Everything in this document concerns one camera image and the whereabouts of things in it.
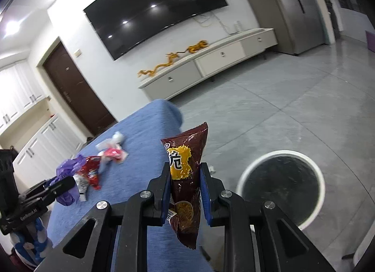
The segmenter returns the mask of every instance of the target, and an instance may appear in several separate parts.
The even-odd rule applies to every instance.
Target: golden dragon figurine
[[[189,51],[190,53],[196,53],[197,51],[199,51],[203,48],[206,48],[208,46],[209,46],[209,43],[207,41],[201,40],[196,45],[187,47],[187,49],[183,52],[176,52],[176,53],[170,52],[166,55],[168,57],[168,63],[157,65],[153,70],[140,70],[138,72],[138,77],[140,77],[142,75],[149,75],[150,77],[152,77],[156,74],[156,71],[160,67],[169,67],[169,66],[173,65],[174,59],[179,57],[179,53],[182,54],[182,53],[185,53],[187,51]]]

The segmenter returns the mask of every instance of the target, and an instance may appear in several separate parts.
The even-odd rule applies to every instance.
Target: purple plastic bag
[[[56,178],[51,181],[52,185],[65,177],[73,176],[83,165],[86,164],[86,158],[78,155],[75,159],[67,159],[62,162],[56,169]],[[79,199],[79,191],[77,184],[69,191],[63,193],[61,196],[56,197],[56,201],[64,206],[72,205]]]

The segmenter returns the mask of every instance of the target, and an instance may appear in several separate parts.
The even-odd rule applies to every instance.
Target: door handle
[[[64,91],[63,95],[65,96],[65,98],[68,100],[69,103],[72,102],[72,99],[70,98],[69,93],[67,93],[66,91]]]

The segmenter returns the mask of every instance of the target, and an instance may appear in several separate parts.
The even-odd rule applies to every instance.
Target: tv screen
[[[226,5],[225,0],[95,0],[84,11],[117,59],[168,27]]]

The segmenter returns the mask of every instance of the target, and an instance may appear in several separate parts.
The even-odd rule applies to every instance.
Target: purple box
[[[366,37],[367,37],[367,48],[375,52],[375,34],[369,31],[366,31]]]

